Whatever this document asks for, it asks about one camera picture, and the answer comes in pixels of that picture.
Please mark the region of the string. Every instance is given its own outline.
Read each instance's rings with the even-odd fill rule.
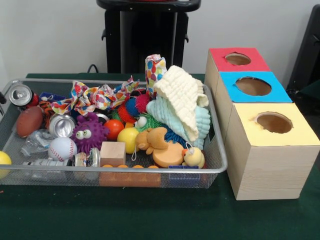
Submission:
[[[46,102],[46,101],[48,101],[48,100],[52,100],[52,99],[54,99],[54,96],[53,96],[53,95],[51,95],[51,96],[49,96],[49,97],[46,97],[46,96],[41,97],[41,100],[44,101],[44,102]]]
[[[137,159],[137,145],[134,147],[134,152],[131,156],[131,161],[135,161]]]
[[[191,154],[195,153],[194,147],[189,142],[185,142],[185,146],[190,151]]]

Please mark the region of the rubber duck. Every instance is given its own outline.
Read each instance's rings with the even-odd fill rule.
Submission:
[[[202,169],[205,165],[205,156],[198,147],[183,149],[182,156],[184,159],[182,165],[188,165],[189,167],[198,166],[199,169]]]

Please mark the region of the white knitted cloth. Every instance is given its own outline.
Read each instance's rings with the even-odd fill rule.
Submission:
[[[159,96],[170,102],[192,142],[199,136],[196,125],[196,106],[209,105],[202,86],[200,80],[193,78],[181,67],[175,65],[171,66],[162,79],[153,86]]]

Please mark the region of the colorful fabric bow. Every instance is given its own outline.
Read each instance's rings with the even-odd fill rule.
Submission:
[[[107,84],[101,87],[88,87],[80,81],[73,81],[71,98],[51,103],[57,114],[66,114],[72,109],[85,116],[95,109],[114,109],[130,98],[130,94],[138,87],[139,80],[131,76],[127,82],[111,89]]]
[[[154,85],[167,71],[166,59],[159,54],[147,56],[145,59],[146,92],[150,97],[155,96]]]

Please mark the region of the black cable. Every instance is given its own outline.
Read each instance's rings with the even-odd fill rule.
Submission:
[[[7,102],[5,96],[0,92],[0,104],[5,104]]]
[[[92,67],[94,67],[95,72],[98,74],[98,73],[99,73],[98,68],[97,68],[97,66],[96,66],[96,65],[94,65],[94,64],[91,64],[91,65],[90,65],[90,67],[88,68],[87,73],[88,73],[88,74],[90,73],[90,71],[91,71]]]

